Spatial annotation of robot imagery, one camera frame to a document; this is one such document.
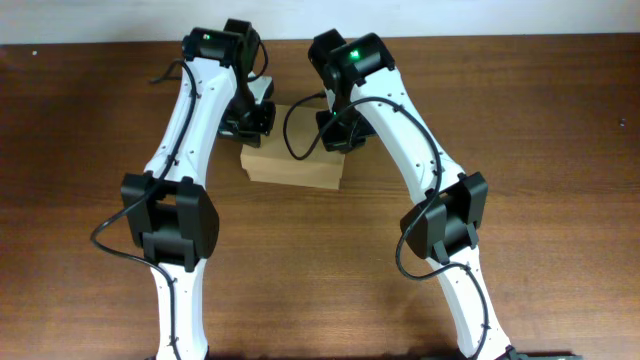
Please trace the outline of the brown cardboard box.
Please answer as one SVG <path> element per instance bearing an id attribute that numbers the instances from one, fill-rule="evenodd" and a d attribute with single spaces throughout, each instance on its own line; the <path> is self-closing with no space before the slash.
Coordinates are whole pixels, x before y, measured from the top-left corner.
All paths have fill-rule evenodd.
<path id="1" fill-rule="evenodd" d="M 240 155 L 242 168 L 251 181 L 338 190 L 345 156 L 328 152 L 319 144 L 305 160 L 295 160 L 283 137 L 287 105 L 276 106 L 273 128 L 261 138 L 259 148 L 244 145 Z M 317 134 L 317 109 L 298 107 L 289 118 L 287 135 L 291 148 L 302 155 Z"/>

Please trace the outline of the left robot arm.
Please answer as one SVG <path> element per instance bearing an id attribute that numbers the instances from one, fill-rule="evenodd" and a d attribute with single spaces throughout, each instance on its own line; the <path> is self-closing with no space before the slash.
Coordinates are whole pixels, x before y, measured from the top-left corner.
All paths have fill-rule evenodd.
<path id="1" fill-rule="evenodd" d="M 276 107 L 272 79 L 253 71 L 263 47 L 250 22 L 195 27 L 181 48 L 172 64 L 181 70 L 181 88 L 168 127 L 143 173 L 125 175 L 121 196 L 157 290 L 156 358 L 206 359 L 203 280 L 220 227 L 206 191 L 209 159 L 218 137 L 259 147 Z"/>

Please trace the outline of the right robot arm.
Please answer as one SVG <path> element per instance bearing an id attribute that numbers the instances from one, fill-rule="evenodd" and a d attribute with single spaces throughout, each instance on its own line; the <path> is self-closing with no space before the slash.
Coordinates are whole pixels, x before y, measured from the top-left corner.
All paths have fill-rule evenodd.
<path id="1" fill-rule="evenodd" d="M 429 264 L 413 281 L 435 278 L 453 317 L 461 359 L 507 359 L 515 349 L 499 324 L 480 264 L 478 229 L 488 195 L 480 173 L 467 174 L 438 143 L 412 103 L 382 39 L 352 42 L 332 29 L 308 51 L 328 108 L 316 116 L 315 144 L 350 152 L 376 135 L 399 169 L 412 209 L 401 219 L 395 260 L 409 247 Z"/>

